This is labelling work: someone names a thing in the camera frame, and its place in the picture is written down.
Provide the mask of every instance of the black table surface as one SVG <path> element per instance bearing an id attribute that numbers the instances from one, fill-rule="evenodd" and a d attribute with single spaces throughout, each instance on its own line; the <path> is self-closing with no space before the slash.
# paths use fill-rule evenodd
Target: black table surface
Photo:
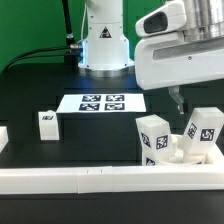
<path id="1" fill-rule="evenodd" d="M 9 143 L 0 168 L 141 164 L 135 119 L 157 114 L 183 134 L 196 107 L 224 111 L 224 80 L 185 85 L 180 115 L 167 88 L 142 91 L 135 74 L 94 78 L 63 64 L 17 65 L 0 75 L 0 126 Z M 59 114 L 59 142 L 40 141 L 38 112 L 56 110 L 65 94 L 143 93 L 142 113 Z M 217 140 L 224 151 L 224 132 Z M 0 196 L 0 223 L 224 223 L 224 191 Z"/>

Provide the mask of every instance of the white paper sheet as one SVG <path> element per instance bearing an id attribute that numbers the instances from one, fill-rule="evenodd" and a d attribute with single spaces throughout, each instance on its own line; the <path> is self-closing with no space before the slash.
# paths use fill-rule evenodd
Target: white paper sheet
<path id="1" fill-rule="evenodd" d="M 143 94 L 65 95 L 57 113 L 145 112 Z"/>

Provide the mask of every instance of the green wall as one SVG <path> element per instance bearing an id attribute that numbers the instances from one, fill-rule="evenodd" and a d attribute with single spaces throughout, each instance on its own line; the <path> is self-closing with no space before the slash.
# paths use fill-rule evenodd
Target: green wall
<path id="1" fill-rule="evenodd" d="M 80 38 L 84 0 L 69 0 L 73 33 Z M 124 33 L 131 44 L 131 57 L 139 41 L 135 23 L 158 8 L 160 0 L 124 0 Z M 65 45 L 65 27 L 61 0 L 0 1 L 0 71 L 24 52 Z M 46 59 L 35 62 L 46 62 Z"/>

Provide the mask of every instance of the white cube with marker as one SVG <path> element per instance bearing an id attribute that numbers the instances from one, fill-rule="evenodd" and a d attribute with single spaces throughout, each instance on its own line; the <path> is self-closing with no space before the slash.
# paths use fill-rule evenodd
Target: white cube with marker
<path id="1" fill-rule="evenodd" d="M 40 139 L 42 141 L 59 140 L 58 120 L 56 112 L 39 112 Z"/>
<path id="2" fill-rule="evenodd" d="M 147 152 L 152 161 L 168 159 L 174 156 L 170 126 L 157 115 L 136 119 L 143 152 Z"/>
<path id="3" fill-rule="evenodd" d="M 207 153 L 214 145 L 224 124 L 224 114 L 216 107 L 196 108 L 181 139 L 188 154 Z"/>

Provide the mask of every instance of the metal bracket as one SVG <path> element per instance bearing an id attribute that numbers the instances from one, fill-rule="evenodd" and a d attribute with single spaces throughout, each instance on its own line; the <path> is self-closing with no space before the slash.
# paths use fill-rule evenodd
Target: metal bracket
<path id="1" fill-rule="evenodd" d="M 176 101 L 178 104 L 178 109 L 180 114 L 184 114 L 187 112 L 187 104 L 184 103 L 184 98 L 180 95 L 179 89 L 180 86 L 171 86 L 168 87 L 170 96 Z"/>

